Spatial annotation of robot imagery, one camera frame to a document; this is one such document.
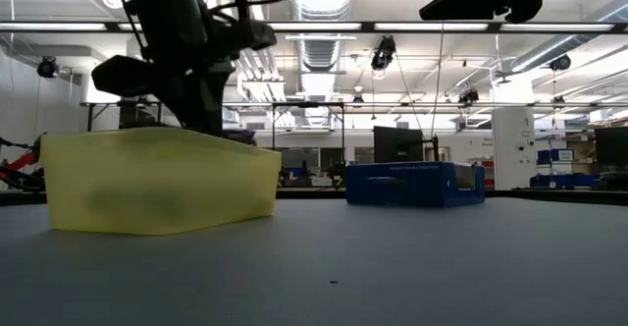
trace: blue cardboard box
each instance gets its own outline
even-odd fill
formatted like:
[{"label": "blue cardboard box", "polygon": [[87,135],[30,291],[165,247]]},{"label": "blue cardboard box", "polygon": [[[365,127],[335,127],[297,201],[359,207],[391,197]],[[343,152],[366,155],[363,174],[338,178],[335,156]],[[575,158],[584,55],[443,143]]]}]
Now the blue cardboard box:
[{"label": "blue cardboard box", "polygon": [[454,207],[485,200],[484,167],[451,162],[408,162],[346,167],[350,204]]},{"label": "blue cardboard box", "polygon": [[573,189],[574,179],[571,174],[561,175],[537,175],[530,178],[531,188],[549,188],[550,183],[554,182],[558,189]]},{"label": "blue cardboard box", "polygon": [[537,163],[539,164],[548,164],[551,161],[570,162],[574,158],[574,151],[571,148],[539,150],[537,153]]}]

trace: window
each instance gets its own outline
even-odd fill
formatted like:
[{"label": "window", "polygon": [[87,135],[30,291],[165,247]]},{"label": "window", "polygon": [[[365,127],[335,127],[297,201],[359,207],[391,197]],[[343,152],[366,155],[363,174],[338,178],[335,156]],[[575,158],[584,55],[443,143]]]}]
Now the window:
[{"label": "window", "polygon": [[282,153],[282,165],[285,168],[302,168],[303,161],[306,167],[319,167],[318,148],[281,148],[277,149]]},{"label": "window", "polygon": [[371,164],[375,162],[375,148],[355,147],[355,162],[357,164]]},{"label": "window", "polygon": [[321,168],[331,168],[342,162],[342,148],[321,148]]},{"label": "window", "polygon": [[264,123],[246,123],[247,130],[264,130]]}]

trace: table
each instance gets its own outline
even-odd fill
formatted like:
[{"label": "table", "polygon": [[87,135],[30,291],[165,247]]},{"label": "table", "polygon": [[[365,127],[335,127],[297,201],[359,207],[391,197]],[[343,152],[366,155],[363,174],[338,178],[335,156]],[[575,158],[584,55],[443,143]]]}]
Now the table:
[{"label": "table", "polygon": [[0,207],[0,325],[628,324],[628,208],[280,200],[167,237]]}]

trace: computer monitor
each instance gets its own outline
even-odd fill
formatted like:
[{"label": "computer monitor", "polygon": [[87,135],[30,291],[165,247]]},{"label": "computer monitor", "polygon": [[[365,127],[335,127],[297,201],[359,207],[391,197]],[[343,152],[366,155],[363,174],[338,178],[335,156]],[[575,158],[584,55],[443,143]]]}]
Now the computer monitor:
[{"label": "computer monitor", "polygon": [[423,161],[423,132],[376,126],[375,162],[398,163]]},{"label": "computer monitor", "polygon": [[598,163],[628,164],[628,127],[596,129]]}]

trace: cable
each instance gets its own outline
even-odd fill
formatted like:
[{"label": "cable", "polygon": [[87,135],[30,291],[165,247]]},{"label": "cable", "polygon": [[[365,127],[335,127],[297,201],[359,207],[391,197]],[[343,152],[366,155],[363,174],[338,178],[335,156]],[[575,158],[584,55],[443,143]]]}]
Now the cable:
[{"label": "cable", "polygon": [[[125,7],[125,4],[127,3],[125,0],[120,0],[122,2],[123,7]],[[135,39],[137,40],[137,44],[139,45],[139,50],[143,50],[144,49],[144,44],[141,42],[141,37],[139,37],[139,31],[137,31],[137,27],[135,26],[135,22],[133,21],[133,18],[131,18],[131,14],[129,14],[128,9],[125,7],[125,14],[127,15],[127,19],[129,19],[129,23],[131,24],[131,29],[133,30],[133,35],[135,35]]]},{"label": "cable", "polygon": [[222,19],[224,19],[225,21],[227,21],[227,22],[229,22],[231,24],[236,24],[237,23],[237,19],[232,17],[232,16],[230,16],[230,15],[228,15],[227,13],[216,12],[216,13],[214,13],[214,16],[218,17],[218,18],[222,18]]},{"label": "cable", "polygon": [[441,92],[441,70],[443,69],[443,42],[444,40],[445,40],[445,23],[442,23],[441,24],[441,46],[440,46],[440,51],[439,51],[439,68],[437,70],[437,79],[436,79],[436,96],[434,97],[434,109],[432,111],[433,115],[432,115],[431,137],[434,137],[434,124],[436,122],[437,107],[439,104],[439,93]]},{"label": "cable", "polygon": [[36,64],[36,63],[37,63],[37,61],[33,61],[33,60],[31,60],[30,58],[28,58],[28,56],[26,56],[26,55],[24,55],[24,54],[22,54],[22,53],[18,52],[18,50],[16,50],[16,48],[13,46],[13,43],[11,43],[11,41],[7,40],[7,38],[6,38],[6,37],[4,37],[4,36],[0,36],[0,39],[2,39],[4,42],[6,42],[6,43],[7,43],[7,45],[9,45],[9,47],[11,48],[11,50],[12,50],[12,51],[13,51],[16,55],[18,55],[18,56],[20,56],[20,57],[23,57],[23,58],[26,58],[27,60],[29,60],[30,62],[32,62],[32,63],[34,63],[34,64]]},{"label": "cable", "polygon": [[[271,4],[271,3],[278,3],[278,2],[282,2],[282,1],[286,1],[286,0],[246,1],[246,3],[244,5],[246,7],[250,7],[250,6],[258,6],[258,5],[266,5],[266,4]],[[222,11],[222,10],[227,9],[227,8],[238,7],[238,5],[239,5],[238,2],[232,2],[232,3],[216,6],[216,7],[213,7],[211,9],[209,9],[209,13],[213,15],[213,14],[215,14],[218,11]]]},{"label": "cable", "polygon": [[[14,21],[16,19],[16,3],[15,0],[11,0],[11,21]],[[11,42],[13,43],[13,36],[14,34],[11,33]]]},{"label": "cable", "polygon": [[74,84],[74,80],[75,80],[75,73],[72,71],[72,69],[70,69],[70,97],[68,97],[69,99],[72,99],[72,85]]},{"label": "cable", "polygon": [[[30,174],[26,174],[23,173],[21,171],[18,170],[13,170],[13,169],[9,169],[9,168],[5,168],[3,166],[0,166],[0,173],[4,173],[5,175],[3,177],[0,177],[0,181],[3,181],[5,184],[7,184],[10,188],[14,188],[14,189],[18,189],[18,190],[25,190],[25,191],[33,191],[33,192],[42,192],[46,190],[46,185],[44,183],[43,180],[41,180],[40,178],[37,178],[33,175]],[[36,187],[29,187],[29,186],[25,186],[19,182],[15,182],[13,180],[11,180],[10,178],[8,178],[8,175],[15,175],[20,177],[20,179],[25,179],[28,181],[33,181],[35,184],[37,184]]]},{"label": "cable", "polygon": [[371,121],[377,120],[375,117],[375,77],[373,77],[373,73],[371,72],[371,87],[373,88],[373,118]]},{"label": "cable", "polygon": [[414,100],[412,100],[412,95],[410,93],[410,89],[408,88],[408,83],[405,81],[405,76],[403,75],[403,69],[401,68],[401,59],[399,59],[399,55],[397,53],[395,53],[395,55],[396,55],[396,62],[399,65],[399,72],[401,73],[401,79],[403,80],[403,86],[405,87],[405,92],[408,94],[408,99],[410,99],[410,106],[412,107],[414,118],[416,119],[416,123],[419,126],[419,130],[421,130],[421,136],[425,140],[425,134],[423,134],[423,129],[421,128],[419,115],[416,113],[416,109],[414,108]]},{"label": "cable", "polygon": [[34,126],[34,129],[32,129],[32,134],[34,135],[35,139],[37,139],[37,127],[38,127],[37,122],[39,121],[39,95],[40,94],[41,94],[41,77],[38,77],[37,99],[35,100],[35,126]]}]

